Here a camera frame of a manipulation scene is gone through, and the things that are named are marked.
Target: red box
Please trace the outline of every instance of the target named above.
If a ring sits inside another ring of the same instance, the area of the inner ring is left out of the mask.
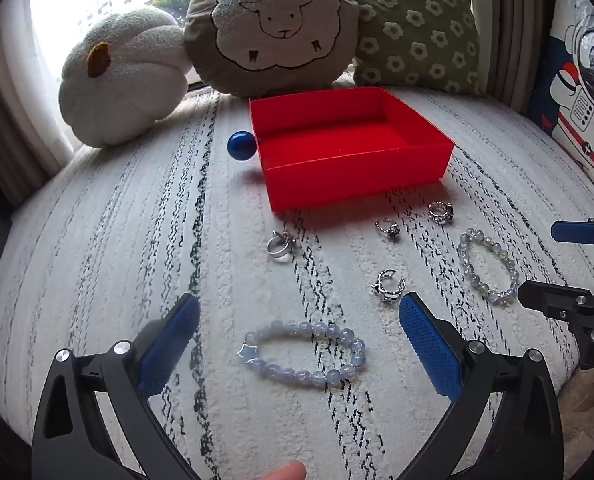
[[[442,178],[455,143],[377,87],[250,101],[273,211]]]

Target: green floral pillow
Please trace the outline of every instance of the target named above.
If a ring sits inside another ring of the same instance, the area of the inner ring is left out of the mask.
[[[471,0],[356,0],[358,85],[420,85],[478,94]]]

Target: silver ring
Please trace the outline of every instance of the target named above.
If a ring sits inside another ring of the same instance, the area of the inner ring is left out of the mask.
[[[388,227],[381,227],[381,224],[388,224]],[[391,239],[395,239],[399,235],[399,226],[392,218],[382,218],[375,221],[375,227]]]
[[[381,296],[381,300],[384,303],[392,303],[393,301],[397,301],[399,297],[404,292],[406,288],[406,282],[404,278],[399,279],[399,288],[395,291],[387,290],[381,283],[381,280],[384,278],[392,278],[395,275],[395,271],[393,269],[386,269],[379,273],[377,276],[377,281],[371,285],[373,292],[377,294],[377,296]]]
[[[437,224],[448,224],[453,220],[453,205],[450,202],[428,204],[428,217]]]
[[[288,231],[282,231],[281,233],[273,231],[273,237],[268,241],[266,250],[273,258],[281,258],[288,253],[292,253],[296,246],[297,240]]]

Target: translucent bead bracelet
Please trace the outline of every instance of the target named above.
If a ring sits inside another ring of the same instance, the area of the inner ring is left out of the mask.
[[[350,348],[352,356],[350,362],[344,364],[339,370],[333,368],[324,373],[321,371],[309,372],[308,370],[297,370],[293,368],[282,368],[278,364],[268,363],[259,357],[259,345],[262,341],[282,336],[301,336],[304,338],[330,338]],[[297,323],[296,321],[273,321],[270,325],[258,326],[254,332],[247,332],[244,336],[244,344],[237,355],[244,363],[263,378],[279,381],[285,384],[301,386],[324,387],[326,384],[337,386],[342,380],[352,381],[357,369],[362,368],[366,363],[366,345],[355,337],[355,332],[350,328],[338,327],[335,323],[317,321],[314,324],[308,321]]]
[[[475,274],[471,265],[469,251],[472,243],[478,243],[487,248],[491,253],[497,256],[502,262],[504,268],[510,275],[510,285],[504,291],[493,290],[487,283]],[[459,262],[464,266],[464,277],[482,296],[492,304],[507,305],[513,302],[517,297],[517,287],[519,286],[519,272],[515,269],[515,262],[508,256],[508,252],[502,250],[501,245],[494,242],[489,236],[485,236],[482,231],[475,231],[473,228],[466,229],[466,232],[459,237],[457,246],[457,255]]]

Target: blue ball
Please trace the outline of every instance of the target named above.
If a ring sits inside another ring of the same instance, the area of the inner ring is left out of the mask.
[[[227,148],[235,160],[248,160],[257,151],[257,142],[253,134],[242,130],[231,135]]]

